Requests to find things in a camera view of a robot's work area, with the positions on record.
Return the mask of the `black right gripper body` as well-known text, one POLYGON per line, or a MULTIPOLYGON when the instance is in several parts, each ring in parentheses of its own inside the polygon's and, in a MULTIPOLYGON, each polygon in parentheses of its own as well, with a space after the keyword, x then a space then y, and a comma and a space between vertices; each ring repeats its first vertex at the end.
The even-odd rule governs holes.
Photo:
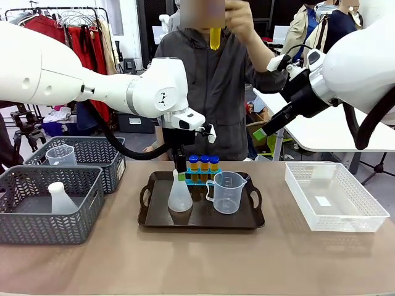
POLYGON ((312 118, 329 108, 329 105, 314 93, 309 75, 310 70, 303 70, 292 80, 289 78, 280 91, 281 96, 288 103, 284 107, 286 118, 296 118, 298 115, 312 118))

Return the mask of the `person's left hand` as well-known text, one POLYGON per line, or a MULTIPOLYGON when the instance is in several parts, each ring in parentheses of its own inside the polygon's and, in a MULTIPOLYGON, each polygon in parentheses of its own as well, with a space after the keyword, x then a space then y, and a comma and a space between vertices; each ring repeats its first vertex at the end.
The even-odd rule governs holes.
POLYGON ((225 26, 242 43, 248 43, 255 35, 250 5, 247 1, 225 1, 225 26))

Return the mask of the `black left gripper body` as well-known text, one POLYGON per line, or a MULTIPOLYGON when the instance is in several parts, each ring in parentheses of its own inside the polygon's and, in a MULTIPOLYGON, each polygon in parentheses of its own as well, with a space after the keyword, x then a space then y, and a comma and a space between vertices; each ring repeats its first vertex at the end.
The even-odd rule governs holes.
POLYGON ((185 146, 193 145, 196 132, 186 129, 162 128, 164 144, 171 149, 172 154, 185 154, 185 146))

